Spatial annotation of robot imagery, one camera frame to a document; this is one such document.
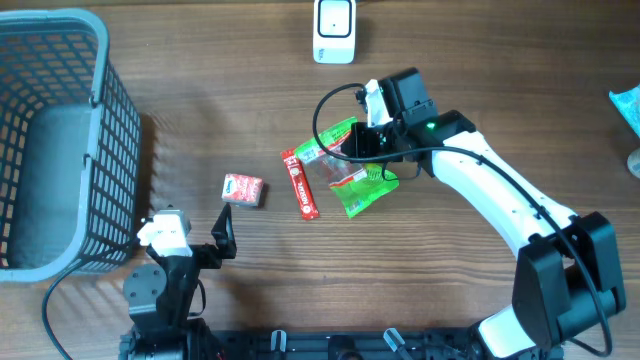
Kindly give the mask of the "green candy bag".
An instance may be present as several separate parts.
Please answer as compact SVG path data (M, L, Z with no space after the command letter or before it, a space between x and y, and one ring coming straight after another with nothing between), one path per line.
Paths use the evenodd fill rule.
M353 164L327 155L310 139L294 150L305 169L325 177L329 189L342 203L348 218L353 218L376 200L399 186L398 181L386 181L378 164Z

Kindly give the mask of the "red Kleenex tissue pack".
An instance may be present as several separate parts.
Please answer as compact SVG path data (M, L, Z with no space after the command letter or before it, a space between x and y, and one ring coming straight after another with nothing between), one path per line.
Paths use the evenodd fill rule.
M257 207L260 203L264 180L241 174L226 174L221 199L238 206Z

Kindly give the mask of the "red coffee stick sachet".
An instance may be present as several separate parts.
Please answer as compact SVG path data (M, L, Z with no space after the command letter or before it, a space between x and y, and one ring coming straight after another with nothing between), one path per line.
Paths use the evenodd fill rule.
M294 149L282 151L280 155L291 180L302 219L309 221L318 218L320 213L314 201L301 160L295 155Z

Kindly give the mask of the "teal tissue pack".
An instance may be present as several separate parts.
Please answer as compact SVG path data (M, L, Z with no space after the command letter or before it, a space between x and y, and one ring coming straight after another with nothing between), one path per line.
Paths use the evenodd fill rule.
M608 94L613 105L637 136L640 136L639 93L640 88L636 86L621 93L610 91Z

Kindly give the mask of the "green lid jar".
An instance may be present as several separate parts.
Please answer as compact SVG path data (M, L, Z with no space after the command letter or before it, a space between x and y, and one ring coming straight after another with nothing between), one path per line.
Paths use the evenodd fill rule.
M627 168L636 178L640 178L640 149L634 150L627 158Z

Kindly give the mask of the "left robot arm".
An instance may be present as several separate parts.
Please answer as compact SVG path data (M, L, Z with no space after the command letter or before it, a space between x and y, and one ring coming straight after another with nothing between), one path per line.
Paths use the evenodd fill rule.
M191 304L196 292L206 297L200 271L219 269L236 257L231 206L223 207L213 225L212 244L190 245L190 230L185 212L173 207L142 220L137 238L153 261L136 267L124 282L133 326L120 338L120 359L225 357L220 340Z

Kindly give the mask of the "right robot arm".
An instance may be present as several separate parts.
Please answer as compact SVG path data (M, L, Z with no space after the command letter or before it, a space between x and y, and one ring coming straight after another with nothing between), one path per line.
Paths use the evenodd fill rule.
M550 352L593 326L604 335L599 356L610 355L609 319L626 307L612 224L546 196L462 113L439 112L417 69L353 89L366 119L352 125L342 153L352 162L416 163L463 196L516 258L511 303L471 329L468 357Z

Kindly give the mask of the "white barcode scanner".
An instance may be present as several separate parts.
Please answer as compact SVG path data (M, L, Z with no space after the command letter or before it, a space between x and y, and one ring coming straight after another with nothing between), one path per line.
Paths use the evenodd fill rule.
M350 64L356 50L354 0L315 0L313 58L319 64Z

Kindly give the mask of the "grey plastic basket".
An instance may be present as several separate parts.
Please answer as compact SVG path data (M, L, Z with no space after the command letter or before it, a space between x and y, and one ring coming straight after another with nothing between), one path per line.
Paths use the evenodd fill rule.
M1 279L122 266L134 240L142 126L83 9L1 15Z

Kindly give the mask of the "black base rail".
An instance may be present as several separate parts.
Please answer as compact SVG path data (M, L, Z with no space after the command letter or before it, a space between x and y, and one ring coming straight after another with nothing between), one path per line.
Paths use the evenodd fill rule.
M384 332L213 331L153 343L130 332L121 337L120 359L493 359L467 328Z

